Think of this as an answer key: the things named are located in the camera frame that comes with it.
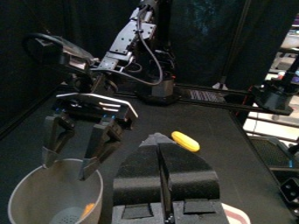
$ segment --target black backdrop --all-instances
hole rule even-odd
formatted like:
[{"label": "black backdrop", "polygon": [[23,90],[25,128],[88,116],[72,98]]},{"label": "black backdrop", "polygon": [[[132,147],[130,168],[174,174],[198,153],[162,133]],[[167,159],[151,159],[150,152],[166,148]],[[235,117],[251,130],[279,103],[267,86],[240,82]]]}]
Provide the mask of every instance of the black backdrop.
[{"label": "black backdrop", "polygon": [[[103,57],[139,0],[0,2],[0,131],[66,79],[35,65],[21,49],[28,32],[47,30]],[[214,85],[230,55],[246,0],[172,0],[171,41],[178,82]],[[227,73],[227,86],[248,89],[267,75],[299,8],[298,0],[252,0]]]}]

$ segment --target black mat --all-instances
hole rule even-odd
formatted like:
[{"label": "black mat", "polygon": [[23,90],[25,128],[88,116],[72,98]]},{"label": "black mat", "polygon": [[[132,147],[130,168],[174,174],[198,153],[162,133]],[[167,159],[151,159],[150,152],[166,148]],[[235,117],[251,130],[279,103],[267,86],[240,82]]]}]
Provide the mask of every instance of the black mat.
[{"label": "black mat", "polygon": [[[127,155],[138,149],[150,134],[170,136],[179,130],[200,143],[202,156],[219,175],[220,200],[242,209],[251,223],[295,223],[280,199],[276,182],[252,151],[251,144],[230,112],[218,108],[176,103],[168,107],[144,105],[128,99],[139,114],[134,130],[126,130],[120,148],[99,170],[104,179],[102,223],[108,223],[112,206],[112,178]],[[24,175],[41,164],[43,119],[52,114],[48,100],[0,144],[1,199],[0,223],[8,223],[7,203]],[[62,152],[62,158],[83,158],[94,123],[76,123],[76,136]]]}]

